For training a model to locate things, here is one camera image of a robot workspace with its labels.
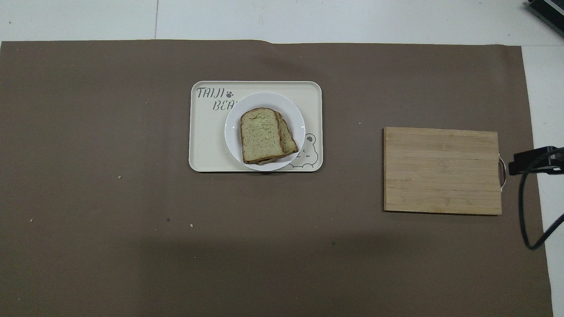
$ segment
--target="white rectangular tray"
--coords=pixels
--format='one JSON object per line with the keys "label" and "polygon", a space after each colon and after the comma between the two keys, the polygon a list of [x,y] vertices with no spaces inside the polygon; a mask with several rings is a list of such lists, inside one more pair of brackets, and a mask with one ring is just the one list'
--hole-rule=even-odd
{"label": "white rectangular tray", "polygon": [[243,97],[270,91],[290,99],[306,124],[306,140],[295,160],[277,170],[312,172],[323,164],[321,88],[312,81],[200,81],[192,87],[188,161],[199,172],[255,171],[239,163],[225,143],[227,114]]}

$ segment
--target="white plate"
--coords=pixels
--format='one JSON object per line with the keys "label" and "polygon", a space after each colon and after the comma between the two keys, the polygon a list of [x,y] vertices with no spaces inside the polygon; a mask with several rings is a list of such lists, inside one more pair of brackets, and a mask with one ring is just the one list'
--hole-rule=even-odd
{"label": "white plate", "polygon": [[302,148],[306,137],[306,125],[303,121],[302,113],[290,99],[270,92],[250,94],[233,106],[225,121],[225,142],[229,151],[231,151],[231,155],[248,168],[259,171],[281,169],[290,164],[298,156],[299,151],[264,165],[243,163],[243,146],[241,144],[240,132],[241,116],[251,109],[260,107],[271,108],[280,112],[282,118],[288,124],[288,129],[292,132],[298,149]]}

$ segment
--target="slice of bread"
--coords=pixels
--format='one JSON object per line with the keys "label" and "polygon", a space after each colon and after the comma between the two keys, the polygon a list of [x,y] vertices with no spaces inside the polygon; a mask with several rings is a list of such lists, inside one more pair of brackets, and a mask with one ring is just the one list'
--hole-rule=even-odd
{"label": "slice of bread", "polygon": [[282,148],[284,149],[284,153],[290,155],[292,153],[298,152],[298,145],[294,138],[292,137],[292,132],[288,128],[288,124],[282,118],[280,112],[276,111],[276,116],[278,117],[278,121],[280,122],[280,130],[282,131]]}
{"label": "slice of bread", "polygon": [[241,116],[241,142],[243,162],[257,164],[278,159],[284,152],[280,121],[276,112],[269,108],[256,108]]}

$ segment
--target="brown tablecloth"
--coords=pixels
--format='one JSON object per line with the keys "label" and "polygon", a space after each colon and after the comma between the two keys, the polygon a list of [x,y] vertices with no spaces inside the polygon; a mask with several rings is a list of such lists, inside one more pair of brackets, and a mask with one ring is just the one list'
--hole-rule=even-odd
{"label": "brown tablecloth", "polygon": [[[191,170],[200,80],[317,82],[321,169]],[[519,47],[4,42],[0,111],[2,316],[552,314],[518,178],[499,217],[382,211],[385,126],[532,148]]]}

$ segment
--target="cutting board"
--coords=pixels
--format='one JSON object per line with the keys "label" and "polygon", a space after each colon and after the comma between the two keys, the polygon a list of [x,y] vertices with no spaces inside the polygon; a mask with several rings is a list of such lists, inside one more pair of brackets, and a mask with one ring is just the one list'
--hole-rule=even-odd
{"label": "cutting board", "polygon": [[501,214],[497,132],[384,128],[384,209]]}

